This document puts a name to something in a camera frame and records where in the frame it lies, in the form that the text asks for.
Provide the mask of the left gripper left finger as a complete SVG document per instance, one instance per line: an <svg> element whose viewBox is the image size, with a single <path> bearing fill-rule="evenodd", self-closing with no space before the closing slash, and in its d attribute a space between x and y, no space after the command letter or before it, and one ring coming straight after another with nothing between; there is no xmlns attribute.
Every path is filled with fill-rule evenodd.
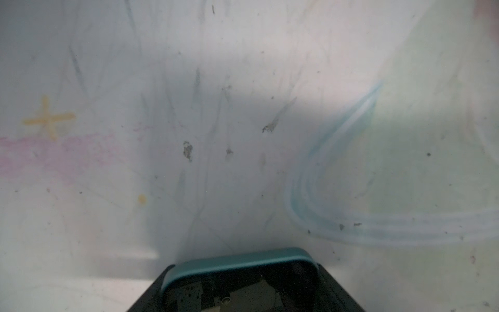
<svg viewBox="0 0 499 312"><path fill-rule="evenodd" d="M159 277L147 288L140 298L127 310L127 312L162 312L163 295L161 291L162 283L166 274L172 270L175 265L169 265Z"/></svg>

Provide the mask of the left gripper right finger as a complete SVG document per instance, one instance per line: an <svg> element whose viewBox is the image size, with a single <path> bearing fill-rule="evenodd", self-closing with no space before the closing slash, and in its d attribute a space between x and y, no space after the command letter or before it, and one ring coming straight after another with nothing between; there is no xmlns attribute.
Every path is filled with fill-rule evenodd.
<svg viewBox="0 0 499 312"><path fill-rule="evenodd" d="M365 312L321 264L318 264L318 285L314 298L314 311Z"/></svg>

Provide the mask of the teal phone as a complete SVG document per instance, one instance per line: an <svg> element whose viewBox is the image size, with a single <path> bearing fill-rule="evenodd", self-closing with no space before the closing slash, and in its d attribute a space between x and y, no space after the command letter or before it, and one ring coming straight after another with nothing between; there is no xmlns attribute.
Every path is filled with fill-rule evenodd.
<svg viewBox="0 0 499 312"><path fill-rule="evenodd" d="M300 248L187 261L170 269L161 311L312 311L318 265Z"/></svg>

